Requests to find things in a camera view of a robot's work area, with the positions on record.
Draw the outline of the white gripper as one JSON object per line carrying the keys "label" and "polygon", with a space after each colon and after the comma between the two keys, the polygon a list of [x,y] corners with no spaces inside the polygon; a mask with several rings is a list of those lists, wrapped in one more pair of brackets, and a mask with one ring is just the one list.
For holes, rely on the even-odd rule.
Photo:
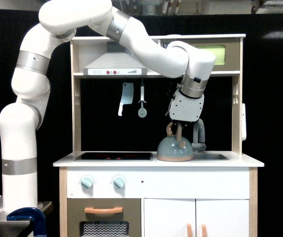
{"label": "white gripper", "polygon": [[[204,95],[200,98],[189,98],[181,94],[178,88],[169,104],[166,115],[172,120],[181,121],[182,129],[185,129],[189,122],[195,122],[200,118],[204,103]],[[176,130],[176,122],[170,123],[170,130]]]}

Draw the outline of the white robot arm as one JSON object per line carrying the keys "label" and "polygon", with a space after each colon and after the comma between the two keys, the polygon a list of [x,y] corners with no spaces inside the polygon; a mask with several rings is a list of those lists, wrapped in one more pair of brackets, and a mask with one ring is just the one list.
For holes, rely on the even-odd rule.
{"label": "white robot arm", "polygon": [[137,19],[109,0],[51,0],[39,23],[25,35],[13,73],[15,103],[0,113],[1,211],[37,207],[36,131],[50,94],[47,69],[56,47],[69,42],[73,74],[98,78],[182,78],[169,105],[173,120],[197,121],[204,89],[215,64],[213,53],[171,36],[168,46],[147,34]]}

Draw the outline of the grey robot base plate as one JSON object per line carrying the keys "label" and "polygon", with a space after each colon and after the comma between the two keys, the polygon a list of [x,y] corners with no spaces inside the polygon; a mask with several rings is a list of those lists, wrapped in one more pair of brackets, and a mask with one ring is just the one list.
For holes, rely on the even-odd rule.
{"label": "grey robot base plate", "polygon": [[38,229],[46,228],[46,216],[53,210],[51,201],[41,201],[36,207],[19,208],[6,212],[0,208],[0,225],[33,224]]}

